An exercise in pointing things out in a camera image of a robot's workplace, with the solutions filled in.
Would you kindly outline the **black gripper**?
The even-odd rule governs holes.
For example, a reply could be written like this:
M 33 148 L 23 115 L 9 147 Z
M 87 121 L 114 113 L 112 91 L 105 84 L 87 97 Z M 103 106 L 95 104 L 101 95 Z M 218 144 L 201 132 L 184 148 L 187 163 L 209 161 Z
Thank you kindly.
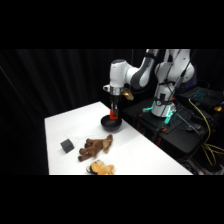
M 110 96 L 110 101 L 111 101 L 111 111 L 114 112 L 114 107 L 113 105 L 115 105 L 115 116 L 119 116 L 119 108 L 118 108 L 118 104 L 121 101 L 121 96 L 120 95 L 111 95 Z

